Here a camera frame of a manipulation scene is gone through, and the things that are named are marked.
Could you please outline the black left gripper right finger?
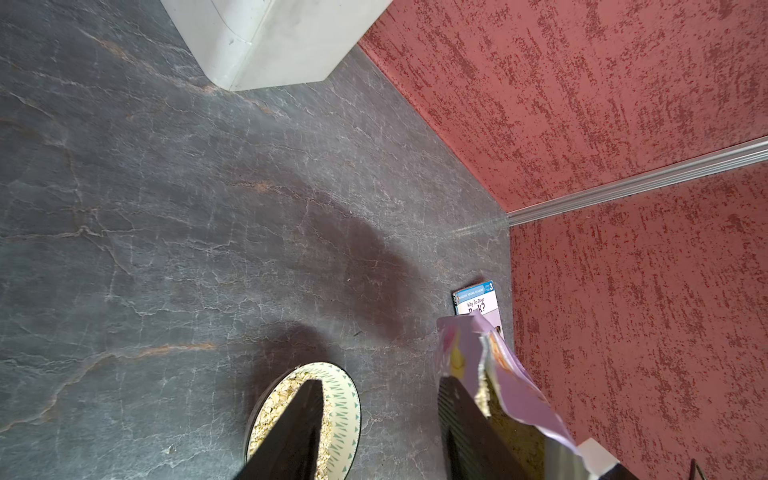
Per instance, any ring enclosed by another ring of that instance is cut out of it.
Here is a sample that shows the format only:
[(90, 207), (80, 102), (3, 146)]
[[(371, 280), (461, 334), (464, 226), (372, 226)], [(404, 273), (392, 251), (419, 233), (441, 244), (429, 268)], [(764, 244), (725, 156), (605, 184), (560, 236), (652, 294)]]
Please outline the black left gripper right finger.
[(458, 379), (440, 379), (437, 405), (448, 479), (528, 479)]

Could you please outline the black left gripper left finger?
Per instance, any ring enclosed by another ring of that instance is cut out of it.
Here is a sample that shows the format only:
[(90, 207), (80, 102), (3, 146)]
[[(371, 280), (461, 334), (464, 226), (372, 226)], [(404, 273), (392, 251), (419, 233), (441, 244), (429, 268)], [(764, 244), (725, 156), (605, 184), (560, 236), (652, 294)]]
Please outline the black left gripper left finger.
[(306, 381), (236, 479), (314, 479), (323, 408), (322, 382)]

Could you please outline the purple oats bag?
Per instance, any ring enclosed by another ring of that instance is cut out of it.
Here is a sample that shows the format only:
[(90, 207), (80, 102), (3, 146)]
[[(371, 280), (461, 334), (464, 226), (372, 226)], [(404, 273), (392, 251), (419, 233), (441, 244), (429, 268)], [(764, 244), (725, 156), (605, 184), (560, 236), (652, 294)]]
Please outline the purple oats bag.
[(458, 379), (528, 479), (588, 479), (565, 422), (481, 314), (440, 318), (437, 330), (438, 389)]

